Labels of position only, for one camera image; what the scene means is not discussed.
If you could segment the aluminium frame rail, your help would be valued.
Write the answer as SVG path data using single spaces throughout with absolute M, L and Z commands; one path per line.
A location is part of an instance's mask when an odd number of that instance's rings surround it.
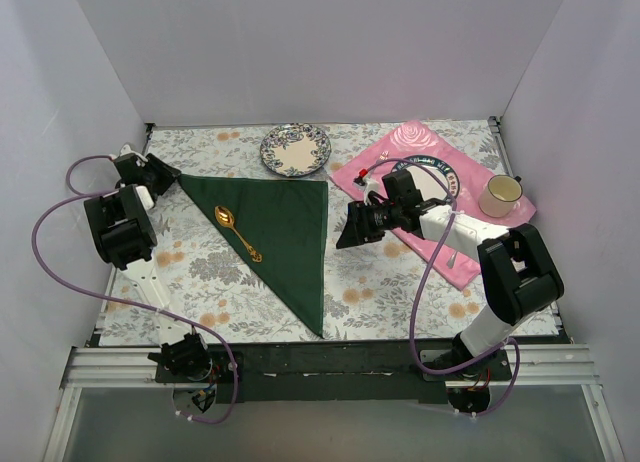
M 606 460 L 621 461 L 624 454 L 602 394 L 600 376 L 587 345 L 541 343 L 524 338 L 518 348 L 499 350 L 489 364 L 490 385 L 522 387 L 578 386 Z M 44 458 L 62 460 L 85 389 L 175 389 L 195 391 L 207 380 L 174 376 L 150 359 L 150 347 L 74 348 L 65 368 L 57 415 Z M 459 375 L 427 376 L 445 380 L 447 390 L 462 390 L 468 381 Z

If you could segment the silver spoon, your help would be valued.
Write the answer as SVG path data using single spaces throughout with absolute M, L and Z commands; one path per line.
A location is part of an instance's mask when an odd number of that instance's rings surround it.
M 453 268 L 453 267 L 455 266 L 457 256 L 458 256 L 458 252 L 457 252 L 457 251 L 455 251 L 455 252 L 451 255 L 451 257 L 450 257 L 450 258 L 449 258 L 449 260 L 447 261 L 447 267 L 448 267 L 448 268 Z

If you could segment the green rimmed white plate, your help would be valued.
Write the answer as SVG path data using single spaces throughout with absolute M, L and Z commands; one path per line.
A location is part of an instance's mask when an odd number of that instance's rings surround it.
M 428 155 L 411 155 L 406 160 L 411 161 L 411 164 L 396 162 L 391 171 L 408 170 L 424 200 L 444 200 L 448 195 L 458 196 L 460 178 L 451 165 Z

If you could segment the dark green cloth napkin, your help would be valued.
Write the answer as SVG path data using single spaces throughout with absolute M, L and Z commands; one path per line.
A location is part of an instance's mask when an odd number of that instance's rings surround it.
M 328 184 L 187 174 L 178 182 L 243 262 L 321 337 Z

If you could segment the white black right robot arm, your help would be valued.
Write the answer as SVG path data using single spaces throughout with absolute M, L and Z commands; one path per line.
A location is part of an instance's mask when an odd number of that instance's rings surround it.
M 448 246 L 480 266 L 485 308 L 454 337 L 449 351 L 430 362 L 412 353 L 422 372 L 479 377 L 516 328 L 563 296 L 563 281 L 533 225 L 509 228 L 467 216 L 458 210 L 451 192 L 426 199 L 406 169 L 390 172 L 381 181 L 363 169 L 354 182 L 363 198 L 349 203 L 337 248 L 378 242 L 400 229 L 435 242 L 437 251 Z

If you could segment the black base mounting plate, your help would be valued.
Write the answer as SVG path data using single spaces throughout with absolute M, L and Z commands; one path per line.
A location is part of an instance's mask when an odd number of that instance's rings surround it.
M 447 404 L 442 378 L 419 371 L 405 341 L 237 344 L 237 401 Z

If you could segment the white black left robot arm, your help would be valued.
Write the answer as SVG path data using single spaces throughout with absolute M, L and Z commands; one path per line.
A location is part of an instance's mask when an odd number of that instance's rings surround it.
M 120 176 L 119 185 L 84 202 L 97 252 L 124 274 L 141 302 L 153 309 L 160 352 L 150 359 L 174 376 L 203 381 L 212 375 L 213 359 L 196 329 L 175 317 L 178 308 L 159 277 L 154 255 L 157 237 L 148 216 L 180 171 L 128 144 L 109 160 Z

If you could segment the blue floral ceramic plate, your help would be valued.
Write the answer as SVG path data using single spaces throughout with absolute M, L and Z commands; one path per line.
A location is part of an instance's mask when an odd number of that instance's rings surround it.
M 290 123 L 271 129 L 260 144 L 260 157 L 268 170 L 288 178 L 301 178 L 320 170 L 332 145 L 326 132 L 307 123 Z

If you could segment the cream enamel mug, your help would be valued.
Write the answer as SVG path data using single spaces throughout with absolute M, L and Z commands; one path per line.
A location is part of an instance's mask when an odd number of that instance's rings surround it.
M 478 206 L 485 215 L 502 218 L 513 210 L 522 196 L 520 177 L 494 175 L 480 194 Z

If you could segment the pink rose placemat cloth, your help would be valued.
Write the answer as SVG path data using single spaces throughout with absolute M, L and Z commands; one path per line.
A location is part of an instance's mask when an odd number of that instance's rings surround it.
M 353 179 L 361 169 L 366 169 L 377 162 L 379 155 L 384 151 L 389 152 L 389 158 L 406 159 L 411 155 L 428 155 L 451 165 L 461 183 L 456 197 L 457 209 L 464 211 L 466 215 L 490 223 L 516 227 L 528 222 L 536 212 L 535 206 L 523 195 L 505 217 L 492 218 L 485 215 L 478 206 L 478 198 L 494 173 L 454 148 L 428 125 L 419 121 L 409 121 L 396 127 L 342 168 L 334 171 L 330 175 L 331 180 L 354 200 L 362 200 L 362 191 L 356 187 Z M 392 232 L 425 261 L 428 261 L 436 247 L 437 239 L 436 241 L 423 240 L 401 229 Z M 460 254 L 457 256 L 455 266 L 448 268 L 447 261 L 453 253 L 454 250 L 445 245 L 437 257 L 434 268 L 456 289 L 463 290 L 480 274 L 480 266 L 470 257 Z

